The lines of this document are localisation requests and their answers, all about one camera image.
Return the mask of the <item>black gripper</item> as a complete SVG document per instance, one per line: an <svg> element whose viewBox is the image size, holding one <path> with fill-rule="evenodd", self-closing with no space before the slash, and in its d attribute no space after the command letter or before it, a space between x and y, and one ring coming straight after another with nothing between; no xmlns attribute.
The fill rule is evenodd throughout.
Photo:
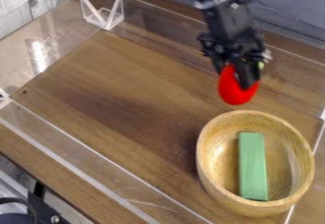
<svg viewBox="0 0 325 224"><path fill-rule="evenodd" d="M196 0L208 31L198 36L204 54L217 73L236 63L238 85L248 90L261 79L260 64L272 60L264 37L254 27L249 5L253 0Z"/></svg>

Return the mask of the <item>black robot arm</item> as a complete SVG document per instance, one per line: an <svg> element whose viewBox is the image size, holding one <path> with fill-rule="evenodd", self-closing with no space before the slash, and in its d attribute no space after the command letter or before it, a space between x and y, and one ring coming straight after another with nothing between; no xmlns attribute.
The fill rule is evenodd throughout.
<svg viewBox="0 0 325 224"><path fill-rule="evenodd" d="M228 65L236 70L241 89L261 79L260 63L269 60L261 31L256 28L250 4L254 0L193 0L208 25L197 40L217 73Z"/></svg>

